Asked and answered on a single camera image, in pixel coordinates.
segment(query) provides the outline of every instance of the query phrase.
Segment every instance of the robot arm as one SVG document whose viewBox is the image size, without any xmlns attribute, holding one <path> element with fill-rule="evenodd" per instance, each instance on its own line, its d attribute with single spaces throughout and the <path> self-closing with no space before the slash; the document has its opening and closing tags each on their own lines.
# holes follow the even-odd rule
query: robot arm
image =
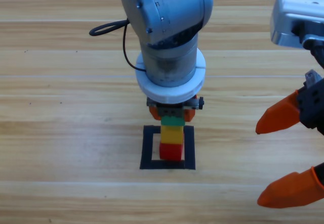
<svg viewBox="0 0 324 224">
<path fill-rule="evenodd" d="M 213 0 L 121 1 L 139 40 L 150 45 L 170 40 L 174 44 L 169 46 L 177 47 L 179 34 L 199 25 L 192 32 L 193 37 L 207 24 L 213 9 Z"/>
<path fill-rule="evenodd" d="M 324 68 L 324 0 L 276 0 L 271 18 L 271 39 L 279 46 L 311 51 Z M 310 70 L 304 86 L 271 106 L 259 120 L 256 132 L 271 133 L 298 122 L 324 135 L 324 79 Z M 288 208 L 324 198 L 324 164 L 303 173 L 293 172 L 271 183 L 258 204 Z"/>
</svg>

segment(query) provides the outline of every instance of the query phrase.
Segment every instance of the table surface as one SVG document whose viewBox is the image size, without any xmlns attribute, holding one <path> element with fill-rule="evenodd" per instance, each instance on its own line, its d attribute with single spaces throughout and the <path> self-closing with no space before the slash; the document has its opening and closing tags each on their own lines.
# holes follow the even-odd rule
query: table surface
<svg viewBox="0 0 324 224">
<path fill-rule="evenodd" d="M 323 201 L 256 203 L 272 181 L 324 161 L 323 136 L 301 124 L 255 134 L 304 73 L 321 73 L 309 52 L 271 43 L 274 1 L 215 0 L 199 34 L 206 106 L 190 123 L 190 171 L 139 169 L 143 126 L 159 122 L 123 31 L 88 35 L 126 18 L 120 0 L 0 0 L 0 223 L 323 223 Z M 127 50 L 134 62 L 131 28 Z"/>
</svg>

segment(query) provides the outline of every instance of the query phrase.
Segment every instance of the lego brick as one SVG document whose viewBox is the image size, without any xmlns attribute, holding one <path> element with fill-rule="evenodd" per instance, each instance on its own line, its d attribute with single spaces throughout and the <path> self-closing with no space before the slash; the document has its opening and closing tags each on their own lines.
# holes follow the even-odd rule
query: lego brick
<svg viewBox="0 0 324 224">
<path fill-rule="evenodd" d="M 161 142 L 163 144 L 183 144 L 183 126 L 161 126 Z"/>
<path fill-rule="evenodd" d="M 160 143 L 160 159 L 167 161 L 181 161 L 183 144 Z"/>
<path fill-rule="evenodd" d="M 186 124 L 186 122 L 184 121 L 184 118 L 164 116 L 161 119 L 161 125 L 167 125 L 167 126 L 185 126 L 185 124 Z"/>
<path fill-rule="evenodd" d="M 161 120 L 161 116 L 159 116 L 157 108 L 156 107 L 149 107 L 150 113 L 156 120 Z"/>
<path fill-rule="evenodd" d="M 191 122 L 196 114 L 196 111 L 194 109 L 186 109 L 184 111 L 184 120 L 185 122 Z"/>
<path fill-rule="evenodd" d="M 154 134 L 160 134 L 160 126 L 144 126 L 140 169 L 196 169 L 193 126 L 184 127 L 184 160 L 181 161 L 152 160 Z"/>
</svg>

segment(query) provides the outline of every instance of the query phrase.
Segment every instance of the gray robot arm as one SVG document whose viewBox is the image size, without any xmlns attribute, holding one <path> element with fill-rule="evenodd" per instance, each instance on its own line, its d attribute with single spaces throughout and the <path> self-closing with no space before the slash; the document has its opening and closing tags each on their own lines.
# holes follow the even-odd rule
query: gray robot arm
<svg viewBox="0 0 324 224">
<path fill-rule="evenodd" d="M 97 27 L 90 31 L 90 35 L 102 35 L 125 27 L 125 58 L 133 68 L 145 73 L 145 78 L 152 83 L 141 83 L 138 76 L 144 75 L 137 73 L 143 92 L 159 103 L 180 103 L 191 99 L 205 79 L 206 62 L 197 48 L 198 32 L 211 17 L 213 0 L 121 1 L 127 20 Z M 141 68 L 134 67 L 126 56 L 125 34 L 129 23 L 139 38 L 141 54 L 137 64 L 141 64 Z"/>
<path fill-rule="evenodd" d="M 207 24 L 213 9 L 213 0 L 121 1 L 141 43 L 150 45 L 169 40 L 176 47 L 179 43 L 177 40 L 181 39 L 178 38 L 179 34 L 194 28 L 193 37 Z"/>
</svg>

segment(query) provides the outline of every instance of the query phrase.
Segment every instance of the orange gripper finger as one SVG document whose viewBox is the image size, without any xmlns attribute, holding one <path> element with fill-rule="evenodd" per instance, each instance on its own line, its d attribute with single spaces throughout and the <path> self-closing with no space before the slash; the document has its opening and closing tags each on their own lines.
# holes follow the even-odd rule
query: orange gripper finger
<svg viewBox="0 0 324 224">
<path fill-rule="evenodd" d="M 266 110 L 259 120 L 256 133 L 267 134 L 287 129 L 299 122 L 299 109 L 297 103 L 298 91 L 279 101 Z"/>
<path fill-rule="evenodd" d="M 305 206 L 324 198 L 324 186 L 314 168 L 293 172 L 271 183 L 258 199 L 258 205 L 268 208 Z"/>
</svg>

